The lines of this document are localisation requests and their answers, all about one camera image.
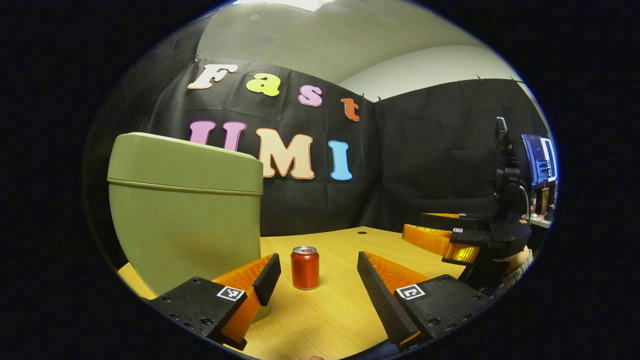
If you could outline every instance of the computer monitor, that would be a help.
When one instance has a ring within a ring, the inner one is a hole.
[[[522,135],[531,170],[531,186],[539,188],[557,179],[556,151],[551,139],[537,135]]]

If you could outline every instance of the person's arm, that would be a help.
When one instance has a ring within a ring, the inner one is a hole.
[[[510,288],[520,280],[522,274],[524,274],[529,266],[531,266],[531,263],[533,263],[533,252],[525,245],[524,249],[518,254],[504,259],[494,259],[494,261],[507,261],[509,263],[504,271],[502,283],[505,288]]]

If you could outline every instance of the yellow letter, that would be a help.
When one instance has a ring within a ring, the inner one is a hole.
[[[236,72],[238,70],[238,65],[219,65],[219,64],[208,64],[204,65],[204,71],[196,81],[187,85],[190,89],[208,89],[211,87],[211,79],[215,82],[219,82],[222,78],[227,75],[227,71]]]
[[[274,129],[260,128],[255,131],[260,137],[260,161],[262,161],[262,176],[272,177],[276,174],[271,168],[271,158],[276,163],[280,176],[286,176],[293,162],[291,176],[296,179],[313,179],[315,174],[311,170],[311,156],[309,150],[314,141],[311,136],[297,134],[291,139],[288,147]]]
[[[263,73],[254,75],[253,80],[249,80],[246,84],[246,88],[252,92],[262,92],[269,96],[276,96],[280,93],[278,86],[280,86],[279,77]]]

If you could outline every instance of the desk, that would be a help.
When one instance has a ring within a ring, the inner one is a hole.
[[[548,229],[549,227],[551,227],[552,221],[545,220],[545,217],[541,217],[538,214],[533,214],[531,215],[531,223]]]
[[[320,254],[320,285],[299,290],[291,282],[291,250],[310,245]],[[260,239],[262,255],[277,252],[282,274],[269,304],[271,314],[251,325],[243,353],[264,360],[290,360],[313,355],[341,359],[387,338],[357,270],[358,251],[368,251],[430,278],[459,277],[464,266],[402,240],[402,234],[356,227],[327,233]],[[126,264],[118,273],[141,297],[153,294]]]

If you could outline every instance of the black curtain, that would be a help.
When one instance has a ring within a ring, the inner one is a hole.
[[[234,64],[238,70],[228,72],[218,82],[212,80],[210,88],[188,89],[207,64]],[[268,96],[247,89],[247,82],[258,73],[278,76],[280,93]],[[300,103],[298,96],[303,85],[321,89],[320,106]],[[356,114],[360,120],[347,117],[340,101],[343,98],[351,98],[358,105]],[[358,225],[363,204],[380,173],[378,123],[371,101],[328,81],[276,65],[201,59],[187,66],[172,81],[140,131],[189,140],[190,124],[200,120],[216,123],[207,144],[217,147],[225,143],[226,132],[222,128],[225,122],[244,122],[247,128],[240,133],[237,151],[256,158],[260,151],[258,128],[277,130],[285,146],[297,134],[313,138],[310,145],[313,179],[293,178],[290,174],[293,164],[286,176],[276,170],[273,177],[264,178],[260,212],[262,236],[320,233]],[[348,144],[348,168],[353,176],[350,180],[331,177],[334,164],[329,141]],[[273,160],[271,167],[276,169]]]
[[[401,232],[404,224],[416,224],[422,212],[493,213],[497,209],[493,175],[504,160],[494,147],[496,118],[506,119],[525,183],[531,175],[520,134],[548,136],[530,98],[513,80],[457,81],[373,103],[333,83],[276,65],[221,58],[194,61],[193,39],[208,21],[204,18],[188,28],[189,42],[180,41],[185,34],[181,32],[136,64],[108,99],[89,135],[85,204],[114,267],[127,260],[111,221],[106,172],[113,142],[123,133],[142,131],[189,140],[190,124],[208,120],[216,128],[207,144],[223,147],[224,123],[244,122],[247,128],[240,134],[237,151],[256,158],[258,128],[277,130],[284,145],[296,134],[311,136],[313,179],[293,178],[293,166],[286,176],[276,170],[275,176],[264,179],[262,236],[359,225]],[[188,89],[212,63],[239,68],[208,89]],[[247,89],[257,73],[278,76],[280,93],[268,96]],[[303,85],[321,89],[322,105],[299,102]],[[359,121],[348,119],[343,98],[354,99]],[[349,145],[350,180],[330,176],[332,140]]]
[[[497,117],[505,118],[522,179],[531,174],[520,135],[549,136],[529,96],[507,79],[431,86],[378,101],[375,112],[382,177],[364,223],[396,232],[423,212],[497,210],[493,175],[504,161],[495,148]]]

